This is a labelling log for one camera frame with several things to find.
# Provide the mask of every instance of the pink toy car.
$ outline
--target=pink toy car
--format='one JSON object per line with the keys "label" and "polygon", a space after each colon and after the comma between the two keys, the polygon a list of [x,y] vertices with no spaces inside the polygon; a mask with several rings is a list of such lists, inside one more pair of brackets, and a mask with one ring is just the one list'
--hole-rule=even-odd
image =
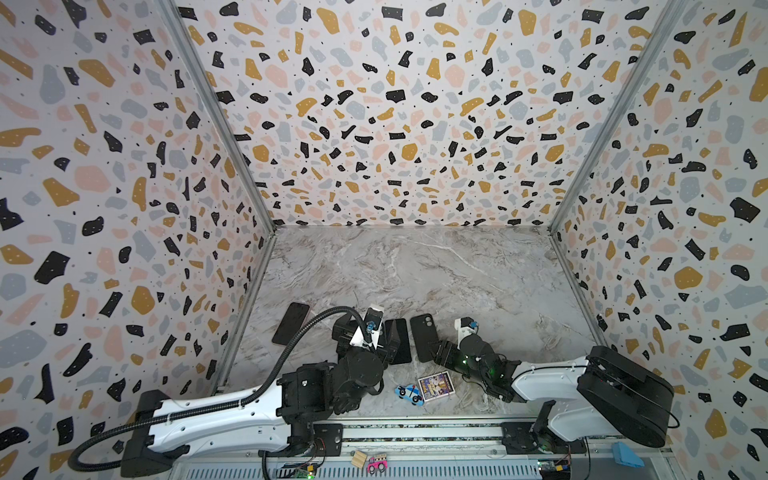
{"label": "pink toy car", "polygon": [[368,459],[368,473],[373,475],[376,473],[376,470],[379,472],[386,470],[386,453],[374,455]]}

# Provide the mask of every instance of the blue block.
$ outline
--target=blue block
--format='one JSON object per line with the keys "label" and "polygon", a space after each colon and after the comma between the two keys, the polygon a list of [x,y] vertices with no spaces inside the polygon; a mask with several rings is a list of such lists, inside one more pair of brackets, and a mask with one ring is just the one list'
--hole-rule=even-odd
{"label": "blue block", "polygon": [[645,466],[642,458],[635,455],[632,449],[627,447],[622,442],[616,442],[611,447],[614,451],[614,460],[619,465],[626,465],[627,467],[640,468]]}

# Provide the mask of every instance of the black phone case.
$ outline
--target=black phone case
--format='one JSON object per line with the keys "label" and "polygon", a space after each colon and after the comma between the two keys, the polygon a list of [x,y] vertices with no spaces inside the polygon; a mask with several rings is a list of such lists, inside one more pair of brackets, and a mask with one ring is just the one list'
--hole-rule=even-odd
{"label": "black phone case", "polygon": [[280,320],[280,325],[277,326],[275,334],[272,336],[272,343],[282,346],[288,345],[288,342],[301,328],[309,312],[309,305],[297,302],[291,303],[288,306],[288,310],[286,310],[286,314],[283,315],[283,319]]}
{"label": "black phone case", "polygon": [[406,322],[406,319],[387,320],[384,322],[384,328],[387,332],[391,331],[393,324],[400,336],[400,347],[397,349],[397,352],[395,352],[395,358],[392,359],[390,365],[410,363],[413,358],[411,357],[411,341],[408,338],[408,323]]}
{"label": "black phone case", "polygon": [[437,327],[432,314],[426,313],[411,318],[411,334],[419,361],[421,363],[431,362],[433,358],[430,347],[440,341],[437,337]]}

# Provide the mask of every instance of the toy car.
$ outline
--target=toy car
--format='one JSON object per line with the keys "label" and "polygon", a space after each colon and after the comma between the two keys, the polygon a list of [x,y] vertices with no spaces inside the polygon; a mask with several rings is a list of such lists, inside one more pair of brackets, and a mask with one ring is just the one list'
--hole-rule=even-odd
{"label": "toy car", "polygon": [[395,393],[401,399],[408,399],[414,406],[424,405],[424,397],[422,397],[416,385],[397,386],[395,387]]}
{"label": "toy car", "polygon": [[368,473],[373,475],[376,470],[384,472],[386,470],[386,453],[374,455],[368,459]]}

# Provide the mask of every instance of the terrazzo wallpaper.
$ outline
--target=terrazzo wallpaper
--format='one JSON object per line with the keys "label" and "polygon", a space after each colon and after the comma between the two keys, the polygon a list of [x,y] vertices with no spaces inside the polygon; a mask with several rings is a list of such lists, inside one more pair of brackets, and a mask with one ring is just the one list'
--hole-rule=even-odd
{"label": "terrazzo wallpaper", "polygon": [[675,386],[692,480],[768,471],[767,8],[688,2],[556,233],[608,343]]}
{"label": "terrazzo wallpaper", "polygon": [[146,390],[209,395],[250,287],[261,226],[153,8],[0,2],[5,478],[72,478]]}
{"label": "terrazzo wallpaper", "polygon": [[277,224],[551,220],[664,0],[178,0]]}

